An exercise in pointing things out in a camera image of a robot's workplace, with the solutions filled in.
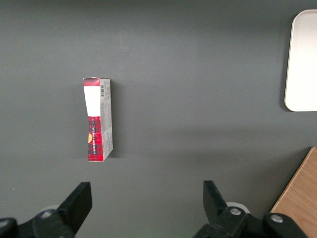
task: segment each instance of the gray table surface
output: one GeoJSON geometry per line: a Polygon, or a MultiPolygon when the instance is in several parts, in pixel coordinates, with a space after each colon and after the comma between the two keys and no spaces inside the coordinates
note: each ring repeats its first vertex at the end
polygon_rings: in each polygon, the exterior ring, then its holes
{"type": "Polygon", "coordinates": [[[291,24],[316,0],[1,1],[0,217],[90,181],[78,238],[189,238],[203,180],[268,212],[317,113],[284,105],[291,24]],[[82,78],[112,79],[114,151],[87,162],[82,78]]]}

